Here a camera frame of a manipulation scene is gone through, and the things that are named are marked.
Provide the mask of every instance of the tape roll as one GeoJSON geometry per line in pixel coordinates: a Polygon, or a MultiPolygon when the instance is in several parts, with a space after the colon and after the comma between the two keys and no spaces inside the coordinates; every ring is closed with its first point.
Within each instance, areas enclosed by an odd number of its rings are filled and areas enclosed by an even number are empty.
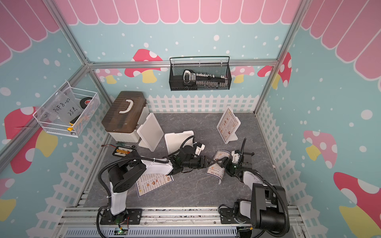
{"type": "Polygon", "coordinates": [[[93,98],[92,97],[85,97],[84,99],[82,99],[79,104],[81,105],[82,109],[85,109],[87,107],[87,105],[89,105],[90,101],[92,100],[93,98]]]}

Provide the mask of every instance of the metal vent grille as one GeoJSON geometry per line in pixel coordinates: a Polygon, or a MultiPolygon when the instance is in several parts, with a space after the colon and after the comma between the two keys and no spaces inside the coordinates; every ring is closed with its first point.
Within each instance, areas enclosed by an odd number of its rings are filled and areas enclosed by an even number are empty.
{"type": "MultiPolygon", "coordinates": [[[[118,228],[101,228],[106,237],[236,237],[235,227],[131,227],[126,236],[118,228]]],[[[96,228],[68,228],[65,238],[99,238],[96,228]]]]}

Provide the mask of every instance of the red mushroom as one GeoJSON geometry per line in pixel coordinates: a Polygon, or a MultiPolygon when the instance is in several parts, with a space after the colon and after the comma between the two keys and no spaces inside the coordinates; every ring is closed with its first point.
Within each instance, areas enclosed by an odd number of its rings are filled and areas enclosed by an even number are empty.
{"type": "MultiPolygon", "coordinates": [[[[265,77],[270,75],[271,73],[271,66],[265,66],[261,68],[261,70],[258,72],[259,77],[265,77]]],[[[280,69],[275,76],[275,80],[272,83],[272,88],[277,90],[278,89],[278,82],[280,79],[282,79],[283,86],[287,87],[288,83],[290,82],[291,77],[291,55],[289,52],[287,52],[286,58],[283,61],[283,64],[280,66],[280,69]]]]}
{"type": "Polygon", "coordinates": [[[357,237],[374,237],[381,234],[381,190],[379,187],[336,172],[333,181],[337,188],[356,206],[340,206],[340,212],[357,237]]]}
{"type": "Polygon", "coordinates": [[[113,75],[122,76],[122,73],[118,69],[97,69],[95,72],[102,82],[104,82],[104,79],[106,79],[108,84],[117,83],[113,75]]]}
{"type": "MultiPolygon", "coordinates": [[[[24,107],[9,113],[4,119],[5,134],[8,143],[30,121],[35,107],[24,107]]],[[[35,149],[39,149],[45,157],[49,157],[58,144],[58,137],[50,135],[39,128],[28,140],[23,148],[11,161],[13,172],[19,174],[25,172],[32,164],[35,149]]]]}
{"type": "MultiPolygon", "coordinates": [[[[146,49],[139,49],[131,61],[163,61],[157,54],[146,49]]],[[[140,73],[143,75],[143,83],[155,83],[157,78],[153,70],[167,71],[168,68],[140,68],[140,69],[126,69],[124,74],[128,77],[138,76],[140,73]]]]}
{"type": "MultiPolygon", "coordinates": [[[[0,179],[0,197],[14,184],[14,179],[0,179]]],[[[0,221],[5,221],[16,206],[16,199],[0,199],[0,221]]]]}
{"type": "Polygon", "coordinates": [[[253,76],[255,74],[254,67],[252,66],[240,66],[234,67],[230,70],[232,76],[235,76],[233,83],[242,83],[243,75],[253,76]]]}
{"type": "Polygon", "coordinates": [[[337,159],[337,145],[331,134],[320,133],[318,131],[305,131],[303,142],[308,141],[312,146],[306,148],[306,152],[310,159],[315,161],[321,154],[325,164],[331,169],[337,159]]]}

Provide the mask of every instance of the storage box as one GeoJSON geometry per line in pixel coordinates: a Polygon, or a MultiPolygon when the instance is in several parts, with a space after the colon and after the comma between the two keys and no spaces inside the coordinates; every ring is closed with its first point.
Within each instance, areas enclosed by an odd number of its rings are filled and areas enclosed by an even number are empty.
{"type": "Polygon", "coordinates": [[[102,125],[116,141],[136,143],[140,139],[136,130],[148,115],[142,92],[122,91],[104,116],[102,125]]]}

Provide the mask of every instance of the white handle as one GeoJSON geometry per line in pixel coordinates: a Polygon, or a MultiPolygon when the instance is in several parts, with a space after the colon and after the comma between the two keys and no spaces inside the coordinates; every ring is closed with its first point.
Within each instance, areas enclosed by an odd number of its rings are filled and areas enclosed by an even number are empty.
{"type": "Polygon", "coordinates": [[[126,99],[126,102],[129,102],[130,105],[128,106],[128,108],[125,110],[125,111],[119,111],[119,113],[126,113],[126,112],[129,112],[132,108],[132,105],[134,105],[134,102],[130,99],[126,99]]]}

